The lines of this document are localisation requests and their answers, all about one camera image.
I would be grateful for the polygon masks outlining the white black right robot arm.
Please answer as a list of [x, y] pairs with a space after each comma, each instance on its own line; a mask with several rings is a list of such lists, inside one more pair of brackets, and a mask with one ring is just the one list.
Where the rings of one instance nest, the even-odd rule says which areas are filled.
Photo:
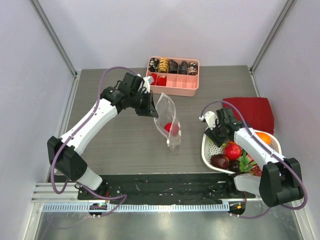
[[242, 117], [237, 120], [237, 108], [230, 105], [216, 112], [202, 110], [199, 120], [207, 123], [204, 136], [218, 147], [228, 140], [243, 148], [262, 170], [260, 177], [240, 174], [226, 184], [226, 193], [233, 198], [243, 191], [260, 196], [268, 207], [306, 199], [301, 166], [295, 158], [286, 158], [273, 150], [249, 127]]

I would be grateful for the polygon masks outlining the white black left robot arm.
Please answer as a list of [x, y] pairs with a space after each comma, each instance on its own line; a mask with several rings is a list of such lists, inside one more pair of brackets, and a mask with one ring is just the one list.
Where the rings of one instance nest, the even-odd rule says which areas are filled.
[[103, 179], [88, 167], [82, 154], [95, 135], [121, 111], [132, 108], [138, 116], [158, 117], [150, 84], [153, 77], [127, 72], [115, 86], [105, 88], [92, 109], [68, 132], [47, 141], [49, 163], [68, 180], [89, 188], [89, 194], [100, 200], [107, 192]]

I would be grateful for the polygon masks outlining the clear polka dot zip bag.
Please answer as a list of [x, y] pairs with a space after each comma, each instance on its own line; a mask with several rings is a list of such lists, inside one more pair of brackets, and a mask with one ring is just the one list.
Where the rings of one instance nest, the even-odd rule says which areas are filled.
[[[165, 137], [167, 147], [173, 151], [181, 144], [182, 138], [181, 123], [177, 116], [176, 105], [168, 95], [162, 92], [155, 105], [155, 109], [158, 113], [158, 117], [153, 119], [154, 124], [161, 135]], [[172, 136], [169, 132], [167, 132], [164, 129], [167, 123], [179, 123], [180, 135]]]

